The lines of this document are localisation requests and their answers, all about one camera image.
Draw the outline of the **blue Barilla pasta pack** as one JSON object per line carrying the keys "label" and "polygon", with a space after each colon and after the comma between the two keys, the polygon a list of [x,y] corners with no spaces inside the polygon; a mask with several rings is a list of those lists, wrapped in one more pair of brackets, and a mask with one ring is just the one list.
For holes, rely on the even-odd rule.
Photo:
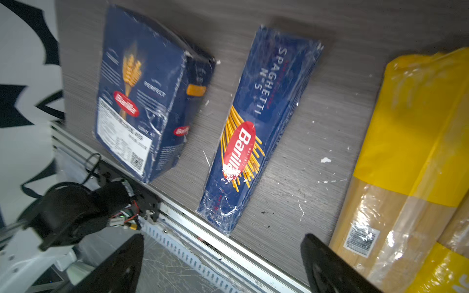
{"label": "blue Barilla pasta pack", "polygon": [[211,81],[215,58],[161,23],[107,9],[95,137],[149,183],[175,167]]}

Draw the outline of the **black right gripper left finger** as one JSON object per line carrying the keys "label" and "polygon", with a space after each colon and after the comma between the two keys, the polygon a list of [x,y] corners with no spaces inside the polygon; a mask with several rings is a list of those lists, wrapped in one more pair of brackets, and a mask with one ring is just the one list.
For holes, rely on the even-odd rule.
{"label": "black right gripper left finger", "polygon": [[69,291],[135,293],[144,257],[144,237],[135,234]]}

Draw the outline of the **dark blue pasta pack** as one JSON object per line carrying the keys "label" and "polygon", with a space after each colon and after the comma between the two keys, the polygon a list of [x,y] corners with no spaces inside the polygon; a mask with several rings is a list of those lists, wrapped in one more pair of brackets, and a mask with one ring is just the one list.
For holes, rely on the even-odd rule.
{"label": "dark blue pasta pack", "polygon": [[319,40],[257,30],[197,209],[218,232],[235,229],[323,49]]}

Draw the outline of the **small clear spaghetti pack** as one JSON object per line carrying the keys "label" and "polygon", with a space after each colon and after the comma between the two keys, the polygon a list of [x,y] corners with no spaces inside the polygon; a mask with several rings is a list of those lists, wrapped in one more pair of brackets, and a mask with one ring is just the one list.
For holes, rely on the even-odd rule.
{"label": "small clear spaghetti pack", "polygon": [[380,291],[402,293],[468,190],[468,49],[397,57],[330,248]]}

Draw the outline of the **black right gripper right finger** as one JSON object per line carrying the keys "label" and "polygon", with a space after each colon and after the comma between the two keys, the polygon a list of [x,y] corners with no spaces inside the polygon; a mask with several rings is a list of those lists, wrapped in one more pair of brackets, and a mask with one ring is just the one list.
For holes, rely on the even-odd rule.
{"label": "black right gripper right finger", "polygon": [[313,234],[300,245],[302,261],[313,293],[378,293],[380,290],[356,272]]}

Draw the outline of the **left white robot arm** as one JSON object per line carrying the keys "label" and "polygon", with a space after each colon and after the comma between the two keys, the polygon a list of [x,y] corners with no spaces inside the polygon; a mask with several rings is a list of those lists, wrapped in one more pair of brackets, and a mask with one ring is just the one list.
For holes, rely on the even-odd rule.
{"label": "left white robot arm", "polygon": [[[36,281],[50,268],[71,269],[75,245],[107,227],[126,209],[125,225],[141,217],[156,220],[161,199],[115,167],[98,162],[85,168],[78,182],[65,181],[49,188],[15,224],[1,230],[1,291],[52,291]],[[76,283],[60,282],[56,292],[133,293],[144,257],[144,238],[134,235]]]}

